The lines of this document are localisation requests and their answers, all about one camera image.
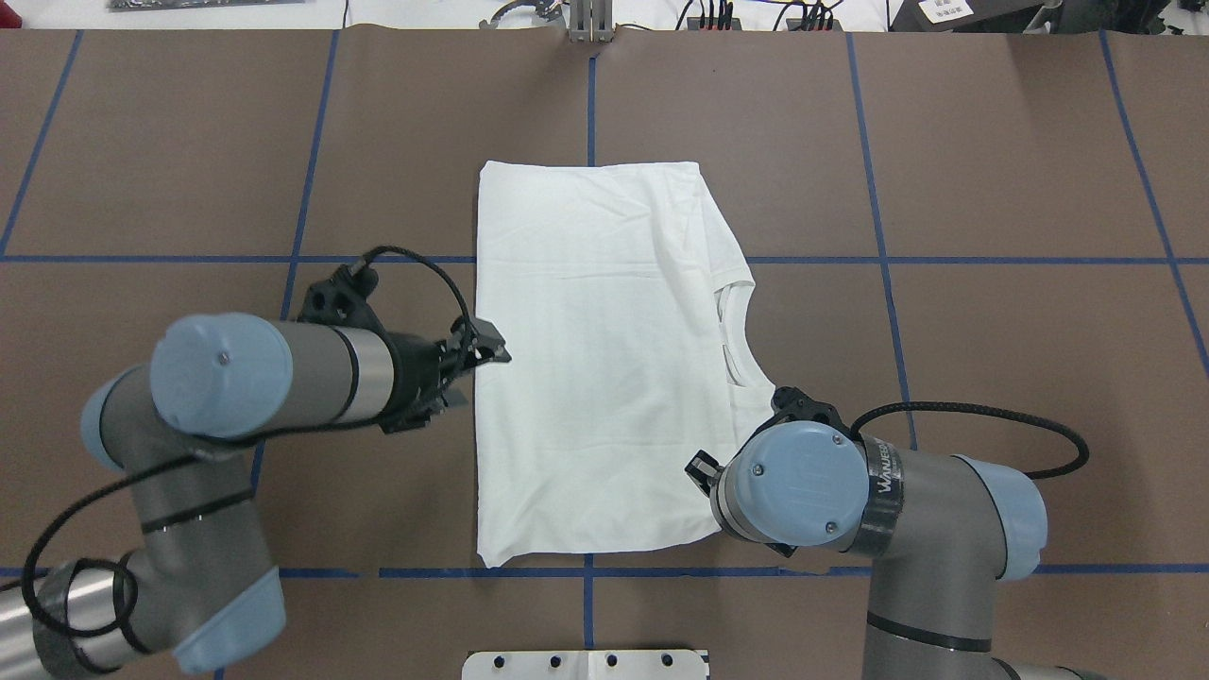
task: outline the brown table surface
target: brown table surface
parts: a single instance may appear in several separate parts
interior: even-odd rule
[[[1084,469],[1039,484],[1049,547],[1000,589],[996,656],[1209,673],[1204,39],[2,31],[0,64],[0,575],[114,479],[81,405],[173,319],[289,316],[380,242],[440,257],[470,293],[488,159],[693,160],[751,259],[748,335],[775,382],[848,417],[961,399],[1087,437]],[[381,271],[388,327],[445,330],[435,277]],[[870,430],[1020,468],[1071,454],[970,416]],[[229,679],[664,645],[708,649],[722,680],[860,676],[857,560],[716,536],[481,570],[469,409],[273,440],[249,465],[290,623]],[[46,559],[138,543],[118,496]],[[120,676],[178,675],[161,655]]]

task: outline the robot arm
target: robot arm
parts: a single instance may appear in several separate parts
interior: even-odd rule
[[[378,250],[312,286],[302,323],[183,318],[149,365],[89,399],[85,443],[128,480],[140,478],[132,494],[145,547],[120,560],[128,577],[80,559],[31,581],[42,617],[22,588],[0,592],[0,678],[91,678],[168,649],[185,673],[204,673],[280,633],[278,570],[239,454],[285,432],[423,427],[451,403],[455,379],[510,359],[494,327],[470,317],[422,258],[462,307],[451,336],[382,328],[366,302]]]
[[[811,546],[873,559],[864,680],[1105,680],[990,656],[997,580],[1032,574],[1045,503],[1024,473],[848,437],[834,408],[797,390],[788,422],[762,427],[725,467],[704,451],[686,471],[722,528],[791,554]]]

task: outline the metal mounting plate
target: metal mounting plate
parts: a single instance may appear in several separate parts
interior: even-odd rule
[[[708,680],[708,658],[694,650],[475,652],[462,680]]]

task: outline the white sticker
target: white sticker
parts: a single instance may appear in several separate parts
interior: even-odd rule
[[[919,8],[924,10],[924,16],[935,24],[951,22],[974,13],[970,5],[966,5],[966,0],[924,0],[919,4]]]

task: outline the coiled black cable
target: coiled black cable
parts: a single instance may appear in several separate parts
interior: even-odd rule
[[[46,626],[59,635],[66,635],[70,638],[99,638],[129,623],[131,615],[134,612],[134,605],[139,599],[139,582],[134,578],[134,574],[129,570],[129,567],[108,559],[86,558],[77,561],[79,569],[99,569],[114,572],[114,578],[122,581],[122,587],[127,589],[129,598],[126,600],[122,609],[114,613],[114,621],[110,623],[106,623],[100,628],[73,628],[66,621],[59,621],[56,618],[54,615],[37,600],[37,594],[34,592],[37,561],[42,557],[42,551],[45,551],[46,546],[50,544],[51,538],[53,538],[54,535],[63,529],[63,525],[66,524],[68,520],[71,519],[71,517],[77,512],[104,499],[105,496],[121,491],[127,486],[133,486],[144,479],[150,479],[157,474],[163,474],[195,462],[198,462],[198,459],[193,456],[183,456],[155,467],[149,467],[147,469],[132,474],[126,479],[121,479],[97,489],[92,494],[88,494],[87,496],[71,503],[68,509],[59,513],[59,515],[51,521],[46,530],[42,531],[42,535],[37,537],[37,541],[34,542],[34,547],[29,549],[29,555],[25,557],[25,564],[21,569],[21,580],[18,581],[21,584],[21,597],[25,601],[25,606],[29,609],[29,615],[37,620],[39,623]]]
[[[679,18],[676,19],[676,29],[675,30],[679,30],[679,27],[684,24],[684,17],[688,16],[689,7],[692,7],[693,2],[696,2],[696,1],[698,0],[688,0],[688,2],[684,2],[684,8],[681,10],[681,16],[679,16]],[[701,6],[701,15],[702,16],[705,15],[705,6],[704,5]]]
[[[1012,411],[1007,409],[1000,409],[996,407],[985,407],[982,404],[967,404],[964,402],[897,402],[893,404],[886,404],[884,407],[878,407],[861,417],[852,421],[852,426],[849,428],[849,436],[851,439],[860,440],[861,428],[869,422],[892,413],[907,413],[907,411],[932,411],[932,413],[964,413],[972,415],[984,415],[987,417],[997,417],[1000,420],[1010,420],[1012,422],[1020,422],[1024,425],[1031,425],[1034,427],[1040,427],[1042,430],[1048,430],[1049,432],[1055,432],[1062,434],[1075,449],[1078,450],[1075,460],[1060,465],[1058,467],[1051,467],[1047,469],[1039,469],[1035,472],[1025,472],[1024,474],[1029,479],[1049,479],[1052,477],[1062,477],[1063,474],[1070,474],[1076,469],[1087,465],[1087,461],[1092,457],[1091,450],[1087,448],[1087,442],[1083,437],[1075,432],[1070,427],[1049,420],[1047,417],[1041,417],[1039,415],[1031,415],[1026,413]]]

